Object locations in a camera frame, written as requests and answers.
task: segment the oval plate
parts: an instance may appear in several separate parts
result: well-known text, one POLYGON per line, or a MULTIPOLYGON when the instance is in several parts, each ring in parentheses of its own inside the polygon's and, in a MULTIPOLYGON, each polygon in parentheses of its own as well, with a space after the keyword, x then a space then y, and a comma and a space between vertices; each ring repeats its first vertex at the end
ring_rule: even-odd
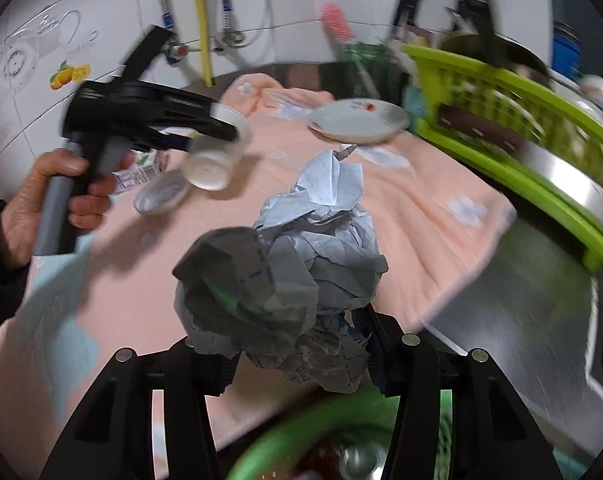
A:
POLYGON ((408 113, 378 99, 342 99, 313 111, 308 125, 332 140, 373 144, 405 130, 408 113))

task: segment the person's arm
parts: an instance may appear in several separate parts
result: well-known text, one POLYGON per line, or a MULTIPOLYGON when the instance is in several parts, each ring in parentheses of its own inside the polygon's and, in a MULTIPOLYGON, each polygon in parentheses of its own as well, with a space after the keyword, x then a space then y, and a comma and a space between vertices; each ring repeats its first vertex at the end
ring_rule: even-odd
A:
MULTIPOLYGON (((132 163, 132 155, 122 161, 122 168, 132 163)), ((44 153, 34 163, 17 195, 6 204, 0 200, 0 325, 14 316, 25 291, 28 266, 37 237, 41 205, 48 180, 56 174, 78 176, 88 169, 88 161, 68 150, 44 153)), ((71 224, 91 231, 101 225, 110 207, 108 196, 116 187, 108 175, 89 187, 89 194, 70 200, 71 224)))

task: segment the peach cloth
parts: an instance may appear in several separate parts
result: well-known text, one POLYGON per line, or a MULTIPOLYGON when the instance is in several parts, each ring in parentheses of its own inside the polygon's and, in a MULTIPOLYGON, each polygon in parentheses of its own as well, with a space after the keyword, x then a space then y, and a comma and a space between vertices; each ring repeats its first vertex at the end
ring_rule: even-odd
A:
MULTIPOLYGON (((282 102, 312 108, 331 100, 326 92, 283 89, 267 75, 242 76, 222 102, 249 116, 254 141, 228 189, 193 189, 178 210, 161 218, 134 210, 138 190, 118 198, 92 242, 75 316, 96 342, 98 355, 91 372, 66 399, 65 420, 117 349, 161 351, 184 336, 172 309, 172 268, 205 232, 252 225, 264 201, 288 192, 310 158, 339 145, 309 131, 303 119, 272 115, 282 102)), ((390 267, 373 305, 395 316, 406 332, 415 331, 483 269, 514 209, 469 170, 415 136, 401 133, 385 148, 405 157, 409 166, 385 169, 358 156, 357 150, 348 161, 363 164, 360 203, 373 216, 379 251, 390 267), (451 209, 460 199, 469 209, 468 218, 451 209), (477 218, 468 204, 477 205, 477 218)), ((182 156, 171 154, 171 166, 182 156)), ((0 449, 24 479, 34 479, 62 424, 54 417, 50 381, 38 365, 41 356, 31 346, 20 347, 17 333, 15 320, 0 329, 0 449)), ((258 370, 243 358, 227 392, 207 399, 217 448, 304 391, 283 381, 279 372, 258 370)), ((154 404, 153 414, 160 425, 161 403, 154 404)), ((162 470, 161 457, 155 458, 162 470)))

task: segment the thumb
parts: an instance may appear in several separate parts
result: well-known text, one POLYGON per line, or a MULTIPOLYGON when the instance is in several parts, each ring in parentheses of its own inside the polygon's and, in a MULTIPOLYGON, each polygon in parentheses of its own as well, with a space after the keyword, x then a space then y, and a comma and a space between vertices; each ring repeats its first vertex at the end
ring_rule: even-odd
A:
POLYGON ((69 150, 57 148, 53 152, 41 155, 34 163, 28 177, 19 190, 18 197, 22 208, 38 211, 51 176, 79 176, 88 169, 88 161, 73 155, 69 150))

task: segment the human hand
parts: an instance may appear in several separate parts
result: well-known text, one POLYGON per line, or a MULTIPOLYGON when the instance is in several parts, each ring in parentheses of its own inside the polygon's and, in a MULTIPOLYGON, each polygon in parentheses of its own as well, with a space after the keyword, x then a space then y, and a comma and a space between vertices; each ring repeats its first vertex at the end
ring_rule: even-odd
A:
MULTIPOLYGON (((128 153, 121 169, 133 160, 132 153, 128 153)), ((86 159, 62 148, 44 153, 35 161, 21 189, 1 212, 0 254, 6 268, 17 269, 30 262, 49 178, 56 174, 79 176, 87 169, 86 159)), ((108 196, 115 187, 115 177, 109 174, 90 184, 88 195, 73 196, 68 204, 70 223, 85 231, 97 229, 110 208, 108 196)))

